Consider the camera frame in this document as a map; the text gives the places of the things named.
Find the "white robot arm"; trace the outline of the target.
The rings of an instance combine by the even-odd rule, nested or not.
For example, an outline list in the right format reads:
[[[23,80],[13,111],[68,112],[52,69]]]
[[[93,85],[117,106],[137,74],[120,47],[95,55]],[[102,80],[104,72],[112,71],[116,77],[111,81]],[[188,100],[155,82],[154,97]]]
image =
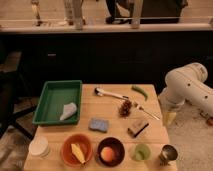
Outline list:
[[[213,115],[213,88],[204,84],[207,77],[206,67],[197,62],[173,69],[166,74],[166,87],[158,95],[164,126],[172,123],[176,112],[186,100],[205,113]]]

